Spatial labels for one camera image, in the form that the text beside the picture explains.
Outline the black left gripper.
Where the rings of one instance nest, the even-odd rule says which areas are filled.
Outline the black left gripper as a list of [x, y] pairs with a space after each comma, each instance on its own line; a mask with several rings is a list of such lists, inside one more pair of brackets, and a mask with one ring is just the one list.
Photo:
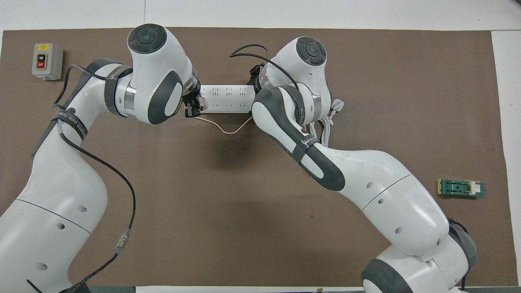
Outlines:
[[185, 117], [186, 118], [196, 118], [201, 115], [201, 111], [203, 111], [203, 107], [201, 106], [200, 91], [190, 91], [187, 94], [182, 95], [182, 100], [185, 105]]

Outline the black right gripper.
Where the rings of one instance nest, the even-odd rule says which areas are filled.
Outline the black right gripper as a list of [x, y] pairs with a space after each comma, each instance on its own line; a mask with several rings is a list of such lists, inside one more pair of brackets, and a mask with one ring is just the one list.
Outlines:
[[263, 67], [264, 67], [264, 64], [259, 64], [259, 65], [255, 65], [250, 70], [249, 85], [252, 85], [254, 87], [254, 91], [256, 94], [258, 94], [259, 91], [261, 91], [261, 89], [262, 89], [262, 86], [261, 86], [261, 83], [259, 80], [259, 76], [260, 76], [260, 73], [261, 73], [261, 70], [263, 69]]

